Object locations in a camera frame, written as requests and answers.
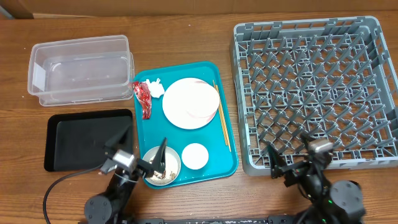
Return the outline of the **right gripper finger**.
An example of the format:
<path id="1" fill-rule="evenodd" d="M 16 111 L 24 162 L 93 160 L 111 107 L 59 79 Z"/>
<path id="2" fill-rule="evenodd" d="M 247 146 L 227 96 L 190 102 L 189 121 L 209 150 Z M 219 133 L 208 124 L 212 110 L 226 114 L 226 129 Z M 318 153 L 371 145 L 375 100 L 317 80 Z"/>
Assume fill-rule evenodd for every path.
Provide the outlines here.
<path id="1" fill-rule="evenodd" d="M 307 133 L 302 133 L 300 135 L 300 140 L 304 144 L 307 152 L 315 152 L 315 148 L 313 146 L 310 146 L 310 143 L 315 141 L 316 138 L 311 137 Z"/>
<path id="2" fill-rule="evenodd" d="M 285 160 L 280 156 L 278 151 L 272 145 L 269 144 L 267 146 L 267 150 L 268 150 L 270 164 L 271 164 L 272 169 L 275 169 L 275 170 L 280 169 L 286 165 Z"/>

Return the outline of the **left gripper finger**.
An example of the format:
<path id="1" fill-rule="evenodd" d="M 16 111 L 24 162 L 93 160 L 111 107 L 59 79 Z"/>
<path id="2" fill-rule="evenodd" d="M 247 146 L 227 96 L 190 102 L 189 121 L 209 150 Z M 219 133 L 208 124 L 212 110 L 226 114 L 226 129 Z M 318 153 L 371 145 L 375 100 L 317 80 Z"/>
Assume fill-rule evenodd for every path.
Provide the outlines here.
<path id="1" fill-rule="evenodd" d="M 162 144 L 154 157 L 154 170 L 159 173 L 165 171 L 165 148 L 167 147 L 167 138 L 164 138 Z"/>
<path id="2" fill-rule="evenodd" d="M 119 132 L 117 132 L 115 135 L 113 135 L 112 137 L 110 137 L 104 144 L 104 147 L 106 148 L 113 148 L 115 146 L 117 146 L 121 140 L 124 139 L 124 137 L 127 135 L 129 129 L 130 129 L 131 125 L 127 125 L 124 128 L 122 128 L 122 130 L 120 130 Z"/>

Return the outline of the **white cup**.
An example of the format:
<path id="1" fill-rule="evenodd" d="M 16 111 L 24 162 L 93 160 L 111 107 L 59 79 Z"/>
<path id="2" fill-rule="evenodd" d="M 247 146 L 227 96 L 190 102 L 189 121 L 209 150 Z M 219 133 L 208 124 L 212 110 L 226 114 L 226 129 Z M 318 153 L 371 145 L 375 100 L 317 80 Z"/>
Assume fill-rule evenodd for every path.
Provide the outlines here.
<path id="1" fill-rule="evenodd" d="M 199 143 L 189 144 L 182 151 L 182 162 L 191 170 L 204 168 L 208 160 L 207 148 Z"/>

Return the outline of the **wooden chopstick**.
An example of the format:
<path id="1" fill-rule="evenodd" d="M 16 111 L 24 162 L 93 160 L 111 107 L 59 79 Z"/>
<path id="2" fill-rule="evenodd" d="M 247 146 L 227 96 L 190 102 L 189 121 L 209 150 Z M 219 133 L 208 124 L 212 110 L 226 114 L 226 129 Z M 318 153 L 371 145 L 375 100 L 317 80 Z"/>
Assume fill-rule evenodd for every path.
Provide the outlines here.
<path id="1" fill-rule="evenodd" d="M 217 93 L 219 95 L 219 98 L 220 98 L 220 102 L 219 102 L 219 106 L 218 106 L 218 112 L 219 112 L 219 116 L 220 116 L 221 127 L 223 129 L 224 141 L 225 141 L 226 146 L 228 146 L 229 151 L 231 152 L 230 143 L 229 143 L 229 136 L 228 136 L 228 130 L 227 130 L 227 127 L 226 127 L 226 121 L 225 121 L 224 113 L 223 113 L 223 105 L 222 105 L 222 102 L 221 102 L 221 95 L 220 95 L 220 91 L 218 89 L 218 85 L 215 83 L 214 80 L 213 80 L 213 87 L 217 91 Z"/>
<path id="2" fill-rule="evenodd" d="M 224 111 L 223 111 L 223 105 L 221 102 L 221 98 L 220 98 L 220 103 L 219 103 L 219 116 L 220 116 L 220 121 L 221 121 L 221 125 L 223 128 L 223 134 L 224 134 L 224 141 L 225 144 L 227 145 L 229 152 L 231 152 L 231 145 L 230 145 L 230 141 L 229 141 L 229 135 L 228 135 L 228 129 L 226 126 L 226 120 L 225 120 L 225 116 L 224 116 Z"/>

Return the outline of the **white napkin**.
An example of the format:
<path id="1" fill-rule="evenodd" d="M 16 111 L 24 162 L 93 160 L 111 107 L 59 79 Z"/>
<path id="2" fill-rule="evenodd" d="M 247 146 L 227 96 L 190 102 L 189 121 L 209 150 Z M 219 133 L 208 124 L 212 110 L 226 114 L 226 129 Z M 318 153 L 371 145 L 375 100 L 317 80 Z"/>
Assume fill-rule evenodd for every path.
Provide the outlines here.
<path id="1" fill-rule="evenodd" d="M 149 79 L 147 79 L 145 83 L 147 84 L 153 98 L 160 98 L 165 93 L 164 87 L 160 82 L 160 78 L 157 78 L 156 81 L 153 82 L 150 82 Z"/>

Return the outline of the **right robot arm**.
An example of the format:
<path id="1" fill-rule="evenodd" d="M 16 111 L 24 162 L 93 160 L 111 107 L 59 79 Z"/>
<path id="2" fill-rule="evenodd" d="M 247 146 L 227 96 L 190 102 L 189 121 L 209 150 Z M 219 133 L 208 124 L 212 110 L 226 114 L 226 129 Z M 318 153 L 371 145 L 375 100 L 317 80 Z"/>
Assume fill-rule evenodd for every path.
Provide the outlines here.
<path id="1" fill-rule="evenodd" d="M 331 183 L 323 171 L 332 160 L 333 143 L 325 138 L 315 139 L 300 135 L 307 153 L 303 160 L 288 165 L 271 145 L 267 145 L 271 177 L 283 177 L 286 187 L 296 185 L 311 202 L 306 210 L 296 215 L 268 217 L 269 223 L 362 223 L 366 210 L 360 185 L 352 180 Z"/>

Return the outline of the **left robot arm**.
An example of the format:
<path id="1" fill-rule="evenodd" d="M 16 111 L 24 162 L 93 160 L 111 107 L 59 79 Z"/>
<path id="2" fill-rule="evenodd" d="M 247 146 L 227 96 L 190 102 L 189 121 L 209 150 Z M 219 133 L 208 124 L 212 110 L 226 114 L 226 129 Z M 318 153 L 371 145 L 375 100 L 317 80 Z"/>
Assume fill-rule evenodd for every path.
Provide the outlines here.
<path id="1" fill-rule="evenodd" d="M 154 160 L 147 162 L 121 149 L 128 139 L 130 128 L 130 125 L 126 126 L 104 144 L 108 158 L 100 167 L 100 172 L 108 174 L 113 171 L 114 174 L 106 190 L 85 203 L 84 214 L 88 223 L 137 223 L 134 215 L 125 212 L 132 191 L 139 179 L 152 177 L 156 172 L 165 170 L 167 139 L 163 139 Z"/>

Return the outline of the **grey dishwasher rack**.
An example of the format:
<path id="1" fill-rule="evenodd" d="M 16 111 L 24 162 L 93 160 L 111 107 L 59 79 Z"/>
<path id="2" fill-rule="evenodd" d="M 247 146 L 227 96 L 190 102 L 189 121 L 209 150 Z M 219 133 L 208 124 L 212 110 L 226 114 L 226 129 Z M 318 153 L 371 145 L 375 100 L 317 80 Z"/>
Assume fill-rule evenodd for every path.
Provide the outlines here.
<path id="1" fill-rule="evenodd" d="M 271 174 L 268 144 L 300 160 L 302 133 L 334 144 L 332 169 L 397 165 L 397 75 L 375 17 L 240 23 L 230 52 L 245 173 Z"/>

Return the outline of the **grey bowl with food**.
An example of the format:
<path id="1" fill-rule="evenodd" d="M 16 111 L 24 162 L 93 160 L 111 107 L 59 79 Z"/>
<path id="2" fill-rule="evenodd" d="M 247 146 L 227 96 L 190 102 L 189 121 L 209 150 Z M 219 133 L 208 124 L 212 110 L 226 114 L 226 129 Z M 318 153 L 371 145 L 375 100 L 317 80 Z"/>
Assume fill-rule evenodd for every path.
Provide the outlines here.
<path id="1" fill-rule="evenodd" d="M 163 173 L 154 172 L 152 177 L 145 180 L 154 186 L 165 186 L 175 181 L 180 173 L 181 160 L 178 153 L 171 147 L 165 148 L 165 171 Z"/>

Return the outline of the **black tray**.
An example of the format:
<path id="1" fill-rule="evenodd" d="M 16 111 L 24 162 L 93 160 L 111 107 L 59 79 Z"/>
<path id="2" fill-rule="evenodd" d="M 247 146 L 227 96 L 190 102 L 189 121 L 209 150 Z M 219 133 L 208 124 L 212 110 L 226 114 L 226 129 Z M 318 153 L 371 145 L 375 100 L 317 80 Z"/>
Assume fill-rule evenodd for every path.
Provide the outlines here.
<path id="1" fill-rule="evenodd" d="M 47 172 L 90 169 L 107 156 L 105 142 L 131 125 L 121 149 L 132 153 L 132 112 L 129 109 L 56 114 L 47 123 L 44 169 Z"/>

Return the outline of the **red snack wrapper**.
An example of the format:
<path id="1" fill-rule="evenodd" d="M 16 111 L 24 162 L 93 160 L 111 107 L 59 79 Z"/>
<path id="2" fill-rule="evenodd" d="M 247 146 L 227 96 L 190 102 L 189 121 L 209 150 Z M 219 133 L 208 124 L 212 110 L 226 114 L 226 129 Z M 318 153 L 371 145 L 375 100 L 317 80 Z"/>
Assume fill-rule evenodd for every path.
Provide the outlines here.
<path id="1" fill-rule="evenodd" d="M 134 94 L 142 107 L 142 118 L 149 119 L 152 114 L 152 96 L 149 87 L 144 82 L 133 82 Z"/>

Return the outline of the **teal serving tray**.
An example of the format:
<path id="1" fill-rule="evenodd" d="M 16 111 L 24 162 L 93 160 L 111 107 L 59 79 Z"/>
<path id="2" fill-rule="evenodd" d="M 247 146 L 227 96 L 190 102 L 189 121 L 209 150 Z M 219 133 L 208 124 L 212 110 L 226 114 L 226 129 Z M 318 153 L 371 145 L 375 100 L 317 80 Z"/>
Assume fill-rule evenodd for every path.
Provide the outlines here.
<path id="1" fill-rule="evenodd" d="M 183 165 L 177 178 L 170 184 L 162 187 L 145 180 L 146 185 L 152 189 L 162 189 L 233 175 L 238 168 L 239 159 L 218 67 L 214 63 L 207 61 L 174 65 L 171 67 L 144 70 L 139 72 L 134 77 L 134 80 L 139 82 L 146 80 L 155 81 L 157 78 L 160 79 L 164 88 L 168 88 L 173 82 L 182 78 L 199 78 L 210 85 L 218 85 L 230 146 L 225 145 L 223 129 L 218 114 L 204 127 L 186 130 L 176 127 L 166 118 L 162 109 L 161 99 L 152 100 L 152 114 L 150 119 L 142 119 L 142 107 L 137 100 L 134 100 L 141 157 L 144 157 L 147 151 L 159 146 L 164 138 L 167 138 L 168 147 L 171 147 L 178 154 L 181 154 L 184 147 L 188 144 L 200 143 L 207 148 L 210 156 L 206 166 L 200 170 L 191 170 Z"/>

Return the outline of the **clear plastic bin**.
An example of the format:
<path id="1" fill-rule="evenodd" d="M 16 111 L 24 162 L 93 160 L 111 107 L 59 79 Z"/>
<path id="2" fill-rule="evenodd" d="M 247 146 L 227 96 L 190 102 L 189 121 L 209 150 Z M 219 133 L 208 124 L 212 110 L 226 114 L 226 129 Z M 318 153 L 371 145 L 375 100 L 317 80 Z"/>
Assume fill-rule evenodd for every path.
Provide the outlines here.
<path id="1" fill-rule="evenodd" d="M 33 46 L 27 91 L 42 106 L 129 100 L 133 78 L 125 35 L 60 40 Z"/>

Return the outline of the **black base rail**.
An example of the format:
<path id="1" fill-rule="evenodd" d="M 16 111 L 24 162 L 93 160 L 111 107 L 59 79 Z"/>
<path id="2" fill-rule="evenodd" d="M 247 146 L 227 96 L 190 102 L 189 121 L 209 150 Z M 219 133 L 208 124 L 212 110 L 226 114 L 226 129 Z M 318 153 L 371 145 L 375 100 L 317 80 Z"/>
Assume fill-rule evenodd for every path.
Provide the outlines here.
<path id="1" fill-rule="evenodd" d="M 271 215 L 266 218 L 211 218 L 164 220 L 162 218 L 146 218 L 135 221 L 137 224 L 293 224 L 294 215 Z"/>

